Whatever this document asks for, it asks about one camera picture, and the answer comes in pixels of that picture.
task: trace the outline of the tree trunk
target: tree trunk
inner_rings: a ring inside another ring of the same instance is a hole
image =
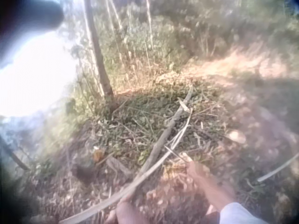
[[[93,50],[94,50],[96,64],[99,72],[100,85],[102,86],[105,100],[109,104],[111,104],[114,101],[114,95],[103,63],[103,55],[101,52],[97,31],[93,21],[93,10],[91,6],[91,0],[84,0],[84,6],[85,6],[85,17],[91,35],[91,41],[93,44]]]
[[[23,170],[29,170],[29,168],[13,153],[12,149],[6,144],[6,142],[0,137],[0,150],[5,151],[13,161],[19,165]]]

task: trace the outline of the white sleeve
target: white sleeve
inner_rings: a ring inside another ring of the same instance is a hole
[[[220,212],[220,224],[267,224],[254,217],[239,203],[230,203]]]

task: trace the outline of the bright sky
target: bright sky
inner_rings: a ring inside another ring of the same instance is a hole
[[[46,110],[61,98],[75,75],[75,62],[54,32],[31,39],[13,64],[0,70],[0,115]]]

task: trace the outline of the forest floor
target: forest floor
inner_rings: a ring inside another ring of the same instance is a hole
[[[28,174],[23,192],[36,200],[36,214],[63,220],[123,189],[192,84],[187,104],[192,115],[176,152],[185,152],[230,183],[254,215],[270,223],[292,217],[298,163],[263,182],[257,178],[296,153],[299,80],[278,58],[248,52],[232,50],[221,60],[189,62],[180,74],[156,77],[151,88],[118,94],[120,107],[111,118],[87,121],[62,150]],[[183,112],[169,140],[188,116]],[[243,138],[228,138],[232,130]],[[206,216],[207,200],[173,155],[141,184],[133,202],[151,223],[217,223],[219,218],[217,213],[213,221]],[[104,223],[115,206],[86,223]]]

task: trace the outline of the ground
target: ground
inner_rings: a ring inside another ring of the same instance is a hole
[[[62,220],[119,192],[138,173],[192,84],[187,104],[192,116],[176,152],[207,165],[254,215],[281,223],[296,212],[297,162],[263,182],[257,178],[296,153],[298,80],[286,73],[277,58],[238,50],[221,60],[190,61],[180,74],[155,78],[149,89],[118,94],[120,107],[112,117],[85,122],[47,166],[31,171],[23,193],[38,204],[36,214]],[[187,117],[183,112],[169,140]],[[245,142],[228,138],[232,130]],[[107,162],[110,157],[127,170]],[[151,223],[217,223],[219,218],[215,213],[207,220],[207,200],[173,155],[139,187],[133,202]],[[85,222],[104,223],[113,208]]]

